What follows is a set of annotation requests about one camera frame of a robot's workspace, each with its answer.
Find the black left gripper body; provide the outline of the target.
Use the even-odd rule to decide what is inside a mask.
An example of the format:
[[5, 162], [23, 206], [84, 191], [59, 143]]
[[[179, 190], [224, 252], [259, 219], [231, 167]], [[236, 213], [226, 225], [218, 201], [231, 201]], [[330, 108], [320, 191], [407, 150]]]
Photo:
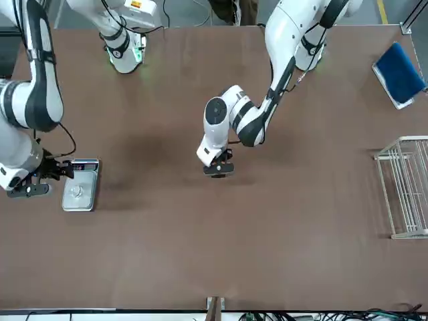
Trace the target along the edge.
[[211, 178], [224, 178], [233, 174], [234, 170], [233, 163], [215, 163], [209, 167], [203, 167], [203, 173]]

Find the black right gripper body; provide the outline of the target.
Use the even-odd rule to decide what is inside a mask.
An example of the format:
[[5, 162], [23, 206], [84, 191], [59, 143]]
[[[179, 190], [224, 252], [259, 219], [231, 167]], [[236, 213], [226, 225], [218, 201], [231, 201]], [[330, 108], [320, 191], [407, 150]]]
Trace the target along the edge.
[[47, 183], [26, 184], [16, 186], [14, 189], [7, 192], [10, 198], [30, 198], [44, 196], [51, 192], [51, 187]]

